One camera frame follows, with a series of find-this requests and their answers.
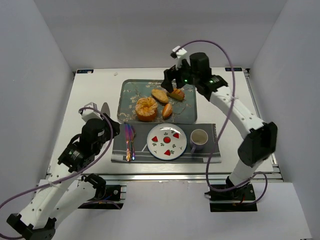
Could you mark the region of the sliced bread piece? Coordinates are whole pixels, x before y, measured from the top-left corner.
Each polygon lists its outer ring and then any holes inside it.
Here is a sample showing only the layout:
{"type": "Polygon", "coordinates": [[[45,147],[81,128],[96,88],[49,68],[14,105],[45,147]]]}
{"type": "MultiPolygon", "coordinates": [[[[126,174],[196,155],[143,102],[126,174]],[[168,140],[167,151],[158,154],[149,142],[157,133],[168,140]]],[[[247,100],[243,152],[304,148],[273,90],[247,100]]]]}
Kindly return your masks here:
{"type": "Polygon", "coordinates": [[[172,92],[167,92],[167,95],[178,101],[183,101],[185,98],[185,93],[178,88],[174,88],[172,92]]]}

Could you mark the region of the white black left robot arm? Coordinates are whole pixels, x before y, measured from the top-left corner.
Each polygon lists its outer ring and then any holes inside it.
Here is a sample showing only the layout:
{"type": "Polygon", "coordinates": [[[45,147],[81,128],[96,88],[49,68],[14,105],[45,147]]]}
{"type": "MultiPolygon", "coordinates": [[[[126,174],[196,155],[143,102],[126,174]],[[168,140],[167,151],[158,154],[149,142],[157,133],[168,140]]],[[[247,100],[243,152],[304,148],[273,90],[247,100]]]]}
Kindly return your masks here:
{"type": "Polygon", "coordinates": [[[57,166],[47,183],[5,201],[8,203],[34,193],[33,199],[23,210],[10,214],[6,220],[19,233],[19,240],[52,239],[66,217],[79,207],[97,203],[97,196],[106,188],[105,180],[92,173],[74,190],[69,190],[80,174],[106,154],[113,138],[120,133],[120,124],[110,118],[110,108],[106,102],[101,110],[97,110],[95,103],[88,103],[79,109],[79,113],[85,125],[58,158],[57,166]]]}

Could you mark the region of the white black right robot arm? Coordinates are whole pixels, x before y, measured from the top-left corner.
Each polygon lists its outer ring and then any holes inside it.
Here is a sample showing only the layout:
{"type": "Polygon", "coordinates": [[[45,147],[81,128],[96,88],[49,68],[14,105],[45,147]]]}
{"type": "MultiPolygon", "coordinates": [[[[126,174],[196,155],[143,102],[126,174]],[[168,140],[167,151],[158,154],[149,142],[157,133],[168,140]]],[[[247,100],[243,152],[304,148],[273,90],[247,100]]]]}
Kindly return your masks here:
{"type": "Polygon", "coordinates": [[[212,73],[209,58],[204,52],[196,52],[186,59],[184,48],[177,48],[171,57],[177,62],[164,71],[161,86],[169,93],[174,92],[172,82],[178,89],[184,85],[193,85],[197,92],[204,96],[226,116],[240,133],[243,141],[237,150],[239,160],[225,181],[225,187],[209,188],[219,193],[235,198],[243,192],[252,178],[256,176],[258,167],[276,150],[278,128],[274,122],[265,122],[255,116],[238,98],[235,88],[219,75],[212,73]]]}

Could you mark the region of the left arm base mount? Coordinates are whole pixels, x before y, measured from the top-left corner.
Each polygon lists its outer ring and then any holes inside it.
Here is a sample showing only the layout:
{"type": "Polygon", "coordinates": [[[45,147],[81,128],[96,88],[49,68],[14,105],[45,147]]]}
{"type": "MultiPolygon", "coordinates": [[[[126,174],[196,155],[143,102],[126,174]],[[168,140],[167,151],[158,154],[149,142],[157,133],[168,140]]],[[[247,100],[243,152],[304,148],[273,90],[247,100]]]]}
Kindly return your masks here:
{"type": "Polygon", "coordinates": [[[88,210],[120,210],[126,198],[126,186],[120,183],[107,183],[97,174],[82,176],[77,188],[81,193],[89,191],[90,199],[85,201],[79,209],[88,210]]]}

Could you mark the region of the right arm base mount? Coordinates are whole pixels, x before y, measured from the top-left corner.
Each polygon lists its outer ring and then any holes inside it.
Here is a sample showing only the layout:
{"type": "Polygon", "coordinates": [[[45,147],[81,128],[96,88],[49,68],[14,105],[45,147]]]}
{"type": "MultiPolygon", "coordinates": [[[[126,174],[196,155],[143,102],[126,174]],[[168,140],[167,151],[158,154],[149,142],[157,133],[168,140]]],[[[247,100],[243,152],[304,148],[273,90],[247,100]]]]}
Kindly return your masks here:
{"type": "Polygon", "coordinates": [[[233,212],[257,212],[258,207],[255,191],[251,183],[240,189],[218,192],[209,191],[204,193],[209,200],[209,207],[212,213],[233,213],[233,212]]]}

